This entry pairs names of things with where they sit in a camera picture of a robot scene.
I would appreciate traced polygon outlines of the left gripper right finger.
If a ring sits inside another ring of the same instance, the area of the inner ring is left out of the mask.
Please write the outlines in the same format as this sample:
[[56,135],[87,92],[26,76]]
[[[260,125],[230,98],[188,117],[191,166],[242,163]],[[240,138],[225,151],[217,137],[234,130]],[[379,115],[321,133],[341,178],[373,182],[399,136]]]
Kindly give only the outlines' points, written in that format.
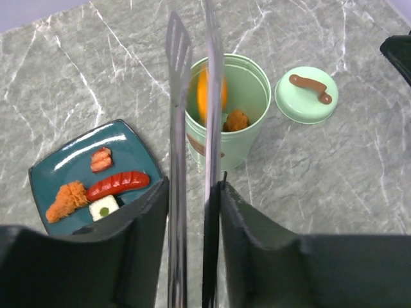
[[215,307],[218,253],[231,307],[409,307],[410,237],[296,234],[206,175],[202,306]]

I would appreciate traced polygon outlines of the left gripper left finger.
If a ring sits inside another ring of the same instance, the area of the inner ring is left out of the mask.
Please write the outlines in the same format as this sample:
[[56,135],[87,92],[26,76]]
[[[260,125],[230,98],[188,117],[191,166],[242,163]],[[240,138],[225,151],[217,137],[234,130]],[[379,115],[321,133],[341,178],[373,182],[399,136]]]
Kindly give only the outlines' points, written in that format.
[[1,227],[2,307],[153,307],[169,181],[70,235]]

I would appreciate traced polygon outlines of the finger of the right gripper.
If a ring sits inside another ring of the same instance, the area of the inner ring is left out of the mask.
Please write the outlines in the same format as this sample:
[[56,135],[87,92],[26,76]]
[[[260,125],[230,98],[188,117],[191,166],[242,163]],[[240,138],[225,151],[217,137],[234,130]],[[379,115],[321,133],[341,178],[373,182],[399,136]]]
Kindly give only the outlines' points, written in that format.
[[393,35],[380,46],[382,55],[396,68],[411,85],[411,36]]

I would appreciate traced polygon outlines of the teal square plate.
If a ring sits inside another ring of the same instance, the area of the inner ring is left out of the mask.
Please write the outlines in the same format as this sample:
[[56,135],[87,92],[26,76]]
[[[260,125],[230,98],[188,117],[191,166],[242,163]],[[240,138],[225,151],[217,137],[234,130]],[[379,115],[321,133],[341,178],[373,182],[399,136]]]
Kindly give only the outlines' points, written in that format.
[[[102,147],[111,150],[114,164],[101,173],[93,173],[91,156]],[[146,173],[152,185],[162,178],[159,165],[142,138],[122,119],[84,133],[33,165],[28,171],[31,192],[46,232],[49,235],[69,235],[92,223],[92,216],[86,207],[57,223],[47,221],[46,211],[62,185],[78,180],[89,187],[124,171]]]

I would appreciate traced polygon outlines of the fried chicken nugget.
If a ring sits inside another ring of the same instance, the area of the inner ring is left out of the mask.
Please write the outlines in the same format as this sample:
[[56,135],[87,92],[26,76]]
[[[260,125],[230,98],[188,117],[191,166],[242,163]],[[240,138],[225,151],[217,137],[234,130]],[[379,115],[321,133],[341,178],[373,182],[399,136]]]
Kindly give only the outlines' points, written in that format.
[[233,110],[223,124],[224,132],[237,132],[249,126],[249,118],[240,109]]

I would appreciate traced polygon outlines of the orange round slice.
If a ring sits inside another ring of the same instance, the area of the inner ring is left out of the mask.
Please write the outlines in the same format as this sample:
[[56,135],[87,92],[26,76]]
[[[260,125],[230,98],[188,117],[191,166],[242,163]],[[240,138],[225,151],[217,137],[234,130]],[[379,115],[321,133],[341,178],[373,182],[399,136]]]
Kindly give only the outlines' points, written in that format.
[[[197,108],[202,124],[206,124],[207,99],[208,96],[208,68],[206,65],[200,70],[197,82]],[[227,81],[223,77],[222,82],[222,111],[225,111],[227,104]]]

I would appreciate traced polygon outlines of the steel slotted tongs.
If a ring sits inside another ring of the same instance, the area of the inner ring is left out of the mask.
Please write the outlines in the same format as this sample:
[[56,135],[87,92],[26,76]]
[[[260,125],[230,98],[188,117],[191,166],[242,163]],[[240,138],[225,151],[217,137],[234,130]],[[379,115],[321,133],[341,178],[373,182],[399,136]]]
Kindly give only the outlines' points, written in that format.
[[168,307],[187,306],[186,144],[205,157],[202,307],[218,307],[220,235],[220,137],[222,124],[223,50],[211,1],[205,1],[208,60],[205,141],[186,133],[186,104],[191,81],[189,34],[171,12],[165,51],[170,84],[170,194],[168,230]]

